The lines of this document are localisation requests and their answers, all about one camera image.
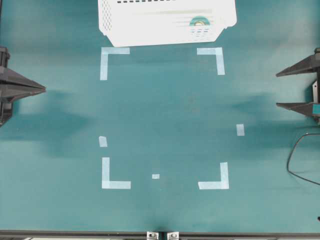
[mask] plastic crate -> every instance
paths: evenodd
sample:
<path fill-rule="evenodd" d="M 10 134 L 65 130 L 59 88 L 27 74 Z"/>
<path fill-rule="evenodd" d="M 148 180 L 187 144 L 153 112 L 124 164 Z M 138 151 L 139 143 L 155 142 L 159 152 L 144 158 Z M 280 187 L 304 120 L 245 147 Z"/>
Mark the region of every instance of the plastic crate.
<path fill-rule="evenodd" d="M 214 42 L 237 22 L 235 0 L 98 0 L 115 47 Z"/>

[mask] black cable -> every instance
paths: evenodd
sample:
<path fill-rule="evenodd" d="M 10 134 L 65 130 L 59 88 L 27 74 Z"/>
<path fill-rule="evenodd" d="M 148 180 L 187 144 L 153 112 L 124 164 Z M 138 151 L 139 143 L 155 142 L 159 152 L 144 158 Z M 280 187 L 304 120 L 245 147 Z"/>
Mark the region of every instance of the black cable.
<path fill-rule="evenodd" d="M 295 174 L 294 172 L 292 172 L 292 171 L 290 170 L 290 168 L 289 168 L 290 161 L 291 161 L 291 157 L 292 157 L 294 151 L 296 150 L 298 143 L 299 143 L 303 138 L 305 138 L 305 137 L 307 137 L 307 136 L 320 136 L 320 133 L 310 133 L 310 134 L 309 134 L 309 133 L 306 133 L 305 135 L 301 136 L 301 137 L 298 139 L 298 141 L 296 141 L 293 149 L 291 150 L 291 152 L 290 152 L 290 154 L 289 154 L 288 160 L 287 160 L 287 162 L 286 162 L 286 170 L 288 171 L 288 173 L 292 174 L 293 176 L 296 176 L 297 178 L 300 178 L 300 179 L 305 180 L 305 181 L 307 181 L 307 182 L 309 182 L 309 183 L 316 184 L 316 185 L 319 185 L 319 186 L 320 186 L 320 182 L 312 181 L 312 180 L 309 180 L 309 179 L 304 178 L 304 177 L 302 177 L 302 176 L 299 176 L 298 174 Z"/>

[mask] green table surface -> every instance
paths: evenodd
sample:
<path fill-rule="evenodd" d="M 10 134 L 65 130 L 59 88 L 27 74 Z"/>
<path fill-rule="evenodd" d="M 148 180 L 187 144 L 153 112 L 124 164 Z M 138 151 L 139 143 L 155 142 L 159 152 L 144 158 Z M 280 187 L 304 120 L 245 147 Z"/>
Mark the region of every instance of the green table surface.
<path fill-rule="evenodd" d="M 318 127 L 276 107 L 311 102 L 316 76 L 275 77 L 319 47 L 320 1 L 236 8 L 216 42 L 131 47 L 109 56 L 100 81 L 112 45 L 96 0 L 4 0 L 8 66 L 47 93 L 17 102 L 0 128 L 0 230 L 320 232 L 320 187 L 286 172 L 295 141 Z M 225 75 L 214 56 L 197 56 L 217 47 Z M 319 147 L 303 140 L 292 169 L 319 181 Z M 130 190 L 102 189 L 103 157 Z M 224 162 L 230 188 L 199 190 Z"/>

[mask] small tape piece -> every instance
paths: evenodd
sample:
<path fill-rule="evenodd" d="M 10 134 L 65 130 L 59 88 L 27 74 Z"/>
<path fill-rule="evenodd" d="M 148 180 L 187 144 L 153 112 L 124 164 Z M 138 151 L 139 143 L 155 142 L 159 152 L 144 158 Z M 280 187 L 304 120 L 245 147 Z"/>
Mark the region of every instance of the small tape piece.
<path fill-rule="evenodd" d="M 108 80 L 108 60 L 110 54 L 130 54 L 129 47 L 102 47 L 101 48 L 101 66 L 100 80 Z"/>
<path fill-rule="evenodd" d="M 100 145 L 100 148 L 107 148 L 108 147 L 107 138 L 105 136 L 99 137 L 99 145 Z"/>
<path fill-rule="evenodd" d="M 102 188 L 131 189 L 131 181 L 110 181 L 110 158 L 102 158 Z"/>
<path fill-rule="evenodd" d="M 152 174 L 152 179 L 160 179 L 160 174 Z"/>
<path fill-rule="evenodd" d="M 245 134 L 245 125 L 244 124 L 237 124 L 236 125 L 236 135 L 239 137 L 244 137 Z"/>
<path fill-rule="evenodd" d="M 227 190 L 229 189 L 228 163 L 220 163 L 221 181 L 199 181 L 200 190 Z"/>
<path fill-rule="evenodd" d="M 216 48 L 197 48 L 197 55 L 215 55 L 216 68 L 218 75 L 226 75 L 224 53 L 222 47 Z"/>

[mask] metal clamp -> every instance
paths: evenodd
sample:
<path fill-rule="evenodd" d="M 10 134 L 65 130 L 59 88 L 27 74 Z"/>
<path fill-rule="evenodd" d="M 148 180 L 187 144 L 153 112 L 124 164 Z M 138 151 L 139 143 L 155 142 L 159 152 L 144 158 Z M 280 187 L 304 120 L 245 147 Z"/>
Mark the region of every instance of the metal clamp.
<path fill-rule="evenodd" d="M 166 234 L 167 240 L 179 240 L 179 232 L 174 231 L 174 232 L 168 232 Z"/>
<path fill-rule="evenodd" d="M 153 231 L 146 232 L 146 239 L 147 240 L 159 240 L 159 233 Z"/>

